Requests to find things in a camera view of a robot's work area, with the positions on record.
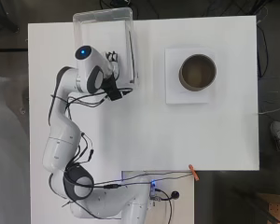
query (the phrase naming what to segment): white table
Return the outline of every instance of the white table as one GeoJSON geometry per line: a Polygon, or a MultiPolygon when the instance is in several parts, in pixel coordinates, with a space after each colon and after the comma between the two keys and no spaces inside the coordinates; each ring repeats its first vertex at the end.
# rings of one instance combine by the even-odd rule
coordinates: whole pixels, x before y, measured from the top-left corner
{"type": "MultiPolygon", "coordinates": [[[[136,21],[138,90],[95,109],[72,109],[74,121],[94,143],[87,165],[94,179],[118,178],[124,170],[186,170],[190,163],[197,170],[258,170],[255,22],[255,17],[136,21]],[[167,105],[164,50],[193,44],[217,53],[214,100],[207,105],[167,105]]],[[[77,222],[67,208],[60,208],[63,201],[50,192],[49,174],[42,167],[50,95],[58,71],[76,66],[74,52],[72,23],[29,25],[33,224],[77,222]]],[[[193,179],[180,181],[187,184],[163,187],[184,190],[187,199],[176,202],[182,219],[175,222],[193,223],[193,179]],[[188,209],[183,210],[185,203],[188,209]]]]}

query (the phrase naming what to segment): floor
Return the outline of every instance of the floor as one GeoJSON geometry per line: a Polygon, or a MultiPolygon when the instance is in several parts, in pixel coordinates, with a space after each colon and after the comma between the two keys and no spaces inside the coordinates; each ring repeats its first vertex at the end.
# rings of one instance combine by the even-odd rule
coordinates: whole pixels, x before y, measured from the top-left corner
{"type": "MultiPolygon", "coordinates": [[[[132,0],[138,7],[138,19],[156,19],[151,2],[161,19],[193,18],[201,16],[234,16],[253,4],[253,0],[132,0]]],[[[20,31],[12,34],[0,31],[0,49],[27,48],[27,24],[33,22],[72,21],[77,12],[100,8],[98,0],[5,0],[3,5],[20,31]]],[[[267,72],[259,81],[259,111],[280,107],[280,1],[275,0],[259,14],[259,26],[264,30],[269,52],[267,72]]],[[[264,42],[259,31],[259,50],[262,70],[266,60],[264,42]]],[[[29,135],[28,54],[27,52],[0,53],[0,77],[8,78],[6,102],[17,115],[22,127],[29,135]]],[[[265,219],[250,208],[232,191],[280,194],[280,152],[270,136],[270,123],[280,120],[280,111],[259,116],[259,172],[199,172],[201,181],[195,186],[195,223],[266,223],[265,219]]]]}

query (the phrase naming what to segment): clear plastic box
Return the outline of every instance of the clear plastic box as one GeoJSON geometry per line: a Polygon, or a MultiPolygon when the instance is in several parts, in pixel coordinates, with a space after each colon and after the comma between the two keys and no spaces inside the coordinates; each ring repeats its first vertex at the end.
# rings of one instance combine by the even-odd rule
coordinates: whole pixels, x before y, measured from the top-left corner
{"type": "Polygon", "coordinates": [[[137,83],[133,12],[128,7],[75,14],[75,47],[90,45],[102,54],[119,54],[119,87],[137,83]]]}

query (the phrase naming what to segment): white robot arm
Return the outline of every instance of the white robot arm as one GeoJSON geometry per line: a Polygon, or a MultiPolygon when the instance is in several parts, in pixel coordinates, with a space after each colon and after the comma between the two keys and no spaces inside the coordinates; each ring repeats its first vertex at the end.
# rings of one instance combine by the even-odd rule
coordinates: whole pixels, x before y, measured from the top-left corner
{"type": "MultiPolygon", "coordinates": [[[[74,160],[83,133],[65,115],[69,94],[96,93],[103,89],[112,101],[122,97],[116,86],[119,75],[117,55],[113,52],[106,57],[90,46],[83,46],[76,52],[77,69],[65,67],[57,75],[49,110],[50,134],[43,165],[51,172],[51,189],[75,202],[71,203],[74,216],[104,219],[122,211],[122,224],[144,224],[149,184],[98,187],[94,185],[91,174],[74,160]]],[[[133,182],[147,182],[147,179],[139,177],[133,182]]]]}

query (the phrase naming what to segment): blue light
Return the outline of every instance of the blue light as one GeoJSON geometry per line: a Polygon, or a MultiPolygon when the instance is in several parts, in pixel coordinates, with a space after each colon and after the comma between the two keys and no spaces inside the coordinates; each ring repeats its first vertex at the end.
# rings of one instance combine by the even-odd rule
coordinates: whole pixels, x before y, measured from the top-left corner
{"type": "Polygon", "coordinates": [[[151,186],[154,188],[154,187],[156,187],[156,181],[153,179],[153,180],[151,180],[151,186]]]}

